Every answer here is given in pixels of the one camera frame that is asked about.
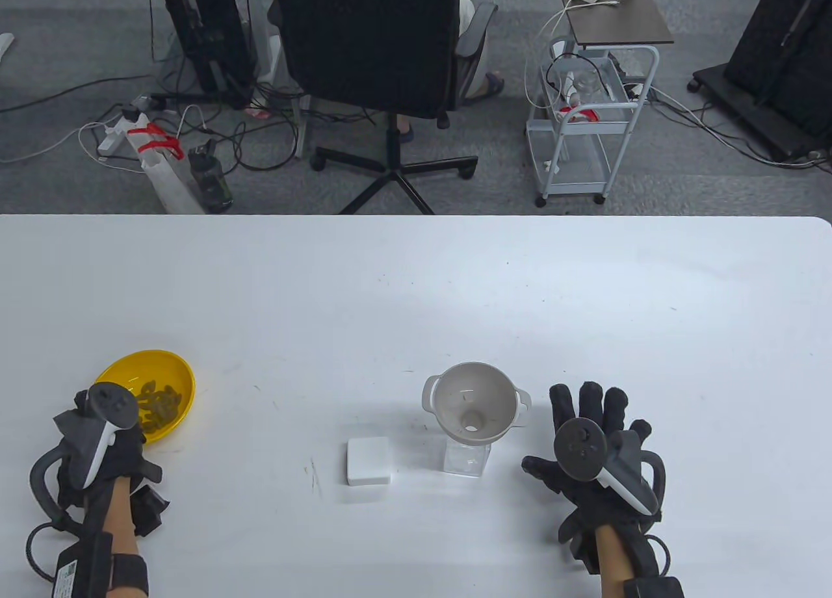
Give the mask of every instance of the white cable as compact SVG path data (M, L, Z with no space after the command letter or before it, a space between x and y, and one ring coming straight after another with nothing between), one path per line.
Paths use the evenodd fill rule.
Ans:
M113 119L116 119L116 117L119 117L119 116L121 116L121 113L116 114L116 116L110 117L110 119L108 119L108 120L104 120L104 122L98 122L98 123L105 124L107 122L112 122ZM55 149L57 146L62 146L68 138L72 137L72 135L75 134L75 132L78 132L78 128L75 128L73 131L70 131L69 134L67 134L65 137L62 138L62 140L59 140L59 142L57 142L56 144L53 144L50 147L47 147L45 149L41 149L40 151L37 151L35 153L30 153L29 155L26 155L26 156L18 156L18 158L0 159L0 164L19 163L19 162L23 162L23 161L28 161L30 158L35 158L36 156L43 155L44 153L50 152L51 150Z
M85 131L85 129L98 128L98 126L101 125L106 126L104 122L90 122L86 124L84 123L83 126L78 128L78 144L81 146L81 149L84 150L84 153L92 159L92 162L100 164L102 167L107 167L107 169L115 169L117 171L129 171L132 174L144 174L144 171L136 171L135 169L127 169L127 167L115 167L112 164L102 163L101 161L99 161L98 158L96 158L96 156L92 155L92 153L90 153L89 150L87 150L86 146L84 146L84 141L81 140L81 133Z
M571 4L572 1L573 0L569 0L568 3L566 3L561 10L559 10L557 13L555 13L553 16L551 16L549 19L547 19L546 23L543 24L543 26L540 28L540 30L538 30L538 33L535 34L534 39L532 39L532 50L537 47L538 37L541 36L541 34L543 34L543 31L546 30L546 27L549 24L552 23L552 20L555 19L555 18L558 18L558 21L555 22L555 25L552 28L552 30L550 31L549 36L552 36L552 34L554 34L556 30L558 30L558 26L561 23L561 19L563 19L564 15L567 12L569 12L570 10L586 9L586 8L592 7L592 6L593 7L599 7L599 6L600 7L603 7L603 6L617 7L619 4L621 4L621 3L619 3L618 0L607 0L607 1L603 1L603 3L579 4L579 5L573 6ZM549 107L541 107L541 105L538 105L535 102L532 102L532 96L530 96L529 93L528 93L528 55L529 55L529 53L526 52L526 62L523 65L523 90L526 91L526 101L529 102L529 104L531 104L533 107L535 107L537 109L546 110Z
M185 107L185 111L182 113L182 119L179 120L179 127L176 129L176 138L179 138L179 134L181 134L182 132L182 125L185 123L185 116L188 114L188 111L192 108L195 108L197 111L200 112L200 117L202 117L202 128L208 129L208 127L205 125L205 115L202 114L202 109L199 108L199 106L196 104L189 104L187 105L187 107Z
M817 159L817 161L808 161L808 162L805 162L805 163L778 163L778 162L775 162L775 161L767 161L765 158L760 158L760 156L754 155L754 153L743 152L737 146L732 146L731 143L728 143L728 141L726 141L724 138L719 136L719 134L716 134L716 132L713 131L710 128L710 126L705 125L705 123L703 123L699 119L699 117L696 116L696 113L694 113L692 110L690 110L688 107L686 107L686 105L684 105L683 103L678 101L678 99L675 99L675 97L669 96L667 93L665 93L662 90L658 90L654 86L652 86L651 89L656 91L656 93L658 93L660 96L665 96L671 102L674 102L674 104L677 105L678 108L681 108L681 110L683 110L684 112L689 114L690 119L693 119L693 122L696 123L696 125L698 125L699 128L702 128L702 129L704 129L704 131L707 131L708 134L710 134L712 137L714 137L716 140L718 140L719 143L722 143L723 146L730 147L734 151L743 153L744 155L753 159L753 161L757 161L757 162L760 162L762 164L771 164L775 167L782 167L782 168L785 168L785 169L809 169L810 167L814 167L816 164L821 164L821 163L826 162L826 159L821 158L821 159Z

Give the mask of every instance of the white funnel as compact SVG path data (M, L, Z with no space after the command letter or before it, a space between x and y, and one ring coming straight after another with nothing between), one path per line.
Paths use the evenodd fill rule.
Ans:
M450 367L425 382L422 407L452 440L482 446L525 426L532 399L502 371L479 361Z

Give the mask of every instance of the sandal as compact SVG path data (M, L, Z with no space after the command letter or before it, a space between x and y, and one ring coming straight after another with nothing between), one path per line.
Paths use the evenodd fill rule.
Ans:
M491 74L490 71L485 72L485 79L488 81L488 88L485 90L485 93L480 96L464 98L464 107L470 107L470 105L476 104L476 102L482 101L483 99L487 99L489 97L499 96L506 86L505 78L499 78L496 75Z
M403 146L405 143L410 143L416 137L416 133L413 132L413 126L410 126L407 132L398 132L398 144L399 146Z

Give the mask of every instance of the black office chair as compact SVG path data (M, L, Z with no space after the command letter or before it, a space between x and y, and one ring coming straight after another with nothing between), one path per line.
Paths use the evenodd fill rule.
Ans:
M387 162L318 147L310 159L382 174L342 215L353 215L395 181L425 215L430 206L405 174L457 170L470 179L476 156L402 164L396 114L437 120L467 93L482 54L485 31L497 10L481 4L460 36L460 0L275 0L268 19L280 30L289 74L309 95L387 114Z

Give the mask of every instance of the chair backrest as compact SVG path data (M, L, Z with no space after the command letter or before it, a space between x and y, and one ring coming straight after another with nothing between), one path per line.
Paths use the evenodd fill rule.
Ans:
M427 119L449 106L460 0L276 0L270 19L313 96Z

